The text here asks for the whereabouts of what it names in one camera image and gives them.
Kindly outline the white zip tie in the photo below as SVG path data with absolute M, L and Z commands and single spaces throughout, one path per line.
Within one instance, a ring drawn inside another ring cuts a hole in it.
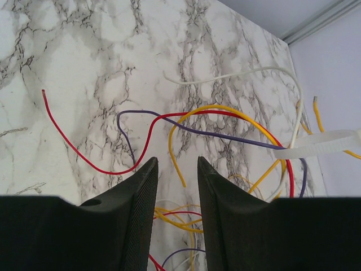
M 297 138 L 293 148 L 274 150 L 277 159 L 308 158 L 360 147 L 360 129 L 334 130 Z

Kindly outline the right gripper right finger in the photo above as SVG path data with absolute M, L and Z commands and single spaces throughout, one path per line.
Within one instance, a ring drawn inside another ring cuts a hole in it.
M 266 203 L 197 162 L 209 270 L 359 270 L 359 198 Z

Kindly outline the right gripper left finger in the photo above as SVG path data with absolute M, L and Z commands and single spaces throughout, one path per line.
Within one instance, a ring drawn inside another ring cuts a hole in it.
M 146 270 L 159 164 L 80 206 L 57 196 L 1 197 L 2 270 Z

